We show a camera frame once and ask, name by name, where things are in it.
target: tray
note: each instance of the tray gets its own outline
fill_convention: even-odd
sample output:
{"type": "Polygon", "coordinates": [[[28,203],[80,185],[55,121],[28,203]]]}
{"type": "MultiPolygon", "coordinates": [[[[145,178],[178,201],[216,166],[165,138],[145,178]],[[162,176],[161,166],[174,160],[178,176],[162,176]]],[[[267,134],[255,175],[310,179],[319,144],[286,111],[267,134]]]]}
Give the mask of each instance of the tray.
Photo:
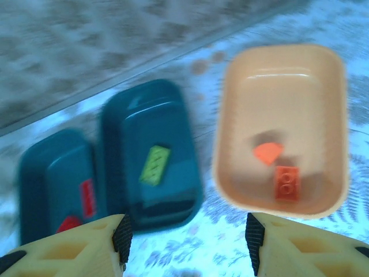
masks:
{"type": "Polygon", "coordinates": [[[83,188],[94,186],[91,146],[76,130],[65,129],[31,146],[19,168],[21,244],[55,234],[64,220],[99,218],[85,210],[83,188]]]}
{"type": "Polygon", "coordinates": [[[325,47],[271,46],[239,54],[225,77],[214,153],[221,194],[240,208],[281,216],[334,212],[349,187],[346,106],[344,67],[325,47]],[[253,155],[263,143],[284,146],[271,166],[253,155]],[[284,167],[299,172],[297,201],[276,200],[274,175],[284,167]]]}
{"type": "Polygon", "coordinates": [[[108,215],[129,214],[136,233],[192,220],[202,203],[202,182],[176,85],[154,80],[116,94],[103,108],[100,130],[98,195],[106,199],[108,215]],[[170,152],[154,185],[142,180],[153,147],[170,152]]]}

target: table surface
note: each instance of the table surface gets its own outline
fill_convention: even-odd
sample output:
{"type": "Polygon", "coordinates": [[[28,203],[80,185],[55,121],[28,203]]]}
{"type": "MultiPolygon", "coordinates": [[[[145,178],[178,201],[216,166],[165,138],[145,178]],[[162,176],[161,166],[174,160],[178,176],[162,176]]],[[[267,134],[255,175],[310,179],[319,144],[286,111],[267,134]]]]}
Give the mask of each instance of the table surface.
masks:
{"type": "Polygon", "coordinates": [[[150,70],[63,111],[0,138],[0,254],[17,246],[14,176],[20,155],[65,127],[81,128],[94,140],[96,116],[113,94],[144,81],[168,78],[183,89],[193,128],[206,199],[186,226],[135,236],[125,277],[253,276],[244,239],[246,211],[227,204],[210,175],[223,75],[229,61],[255,46],[318,43],[344,60],[348,78],[351,189],[344,205],[320,220],[298,220],[369,243],[369,1],[312,1],[297,12],[219,40],[150,70]]]}

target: orange lego piece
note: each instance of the orange lego piece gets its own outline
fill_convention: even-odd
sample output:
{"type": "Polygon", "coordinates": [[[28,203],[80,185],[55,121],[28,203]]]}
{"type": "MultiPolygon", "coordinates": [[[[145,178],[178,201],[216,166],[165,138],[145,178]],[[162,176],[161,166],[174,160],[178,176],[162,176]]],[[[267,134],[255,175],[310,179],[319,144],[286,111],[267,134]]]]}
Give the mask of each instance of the orange lego piece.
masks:
{"type": "Polygon", "coordinates": [[[282,154],[283,145],[279,143],[263,143],[254,148],[254,155],[267,166],[270,166],[282,154]]]}
{"type": "Polygon", "coordinates": [[[300,175],[298,167],[277,166],[274,178],[276,200],[299,200],[300,175]]]}

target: patterned floor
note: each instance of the patterned floor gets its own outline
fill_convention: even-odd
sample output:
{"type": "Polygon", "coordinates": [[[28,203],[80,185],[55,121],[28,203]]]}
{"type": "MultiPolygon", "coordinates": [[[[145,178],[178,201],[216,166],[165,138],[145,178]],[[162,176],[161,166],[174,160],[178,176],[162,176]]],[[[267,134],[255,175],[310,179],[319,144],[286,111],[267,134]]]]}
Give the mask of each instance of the patterned floor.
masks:
{"type": "Polygon", "coordinates": [[[198,215],[187,226],[134,237],[125,277],[253,276],[244,240],[246,212],[220,198],[209,172],[223,74],[228,62],[247,48],[302,42],[328,46],[346,63],[352,177],[349,197],[336,213],[304,223],[369,243],[367,27],[369,1],[313,1],[296,13],[273,17],[0,138],[0,145],[4,145],[0,150],[0,170],[7,173],[10,184],[6,186],[6,183],[6,188],[0,191],[0,254],[17,245],[17,198],[11,185],[11,172],[21,153],[36,141],[65,127],[81,128],[93,141],[96,115],[111,95],[144,81],[168,78],[182,87],[189,107],[206,199],[198,215]]]}
{"type": "Polygon", "coordinates": [[[298,0],[1,0],[0,135],[298,0]]]}

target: peach tray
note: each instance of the peach tray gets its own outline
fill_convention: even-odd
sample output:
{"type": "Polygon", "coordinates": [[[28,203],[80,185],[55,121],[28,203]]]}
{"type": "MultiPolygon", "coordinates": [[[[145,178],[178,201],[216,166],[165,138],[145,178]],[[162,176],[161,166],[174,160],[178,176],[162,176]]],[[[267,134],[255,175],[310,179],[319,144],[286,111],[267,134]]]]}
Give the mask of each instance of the peach tray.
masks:
{"type": "Polygon", "coordinates": [[[345,70],[314,44],[258,47],[239,54],[225,75],[213,176],[230,203],[250,211],[322,218],[340,207],[349,188],[345,70]],[[253,149],[284,146],[266,166],[253,149]],[[276,166],[299,168],[295,202],[274,194],[276,166]]]}

